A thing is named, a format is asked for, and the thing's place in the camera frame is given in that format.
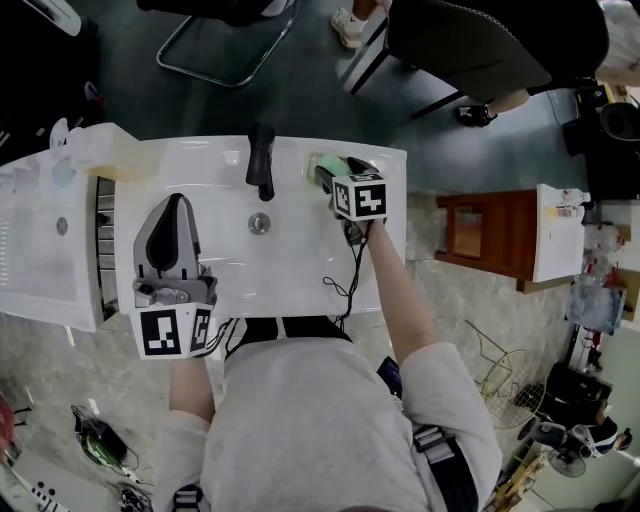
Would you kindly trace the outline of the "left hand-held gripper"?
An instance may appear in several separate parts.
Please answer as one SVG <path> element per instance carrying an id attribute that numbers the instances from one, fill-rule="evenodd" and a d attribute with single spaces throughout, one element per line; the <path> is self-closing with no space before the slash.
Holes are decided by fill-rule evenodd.
<path id="1" fill-rule="evenodd" d="M 210 268 L 200 266 L 199 253 L 191 203 L 183 194 L 174 193 L 152 210 L 134 240 L 138 279 L 132 285 L 130 320 L 141 358 L 186 359 L 207 354 L 218 280 Z M 168 270 L 174 278 L 159 278 Z"/>

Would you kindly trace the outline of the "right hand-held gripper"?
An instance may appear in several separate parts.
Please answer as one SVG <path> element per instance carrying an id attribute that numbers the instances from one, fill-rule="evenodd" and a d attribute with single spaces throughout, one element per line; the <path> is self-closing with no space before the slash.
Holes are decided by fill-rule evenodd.
<path id="1" fill-rule="evenodd" d="M 347 165 L 351 174 L 343 176 L 316 166 L 314 181 L 330 196 L 329 209 L 341 222 L 347 243 L 355 246 L 365 239 L 362 224 L 387 218 L 387 182 L 368 161 L 349 156 Z"/>

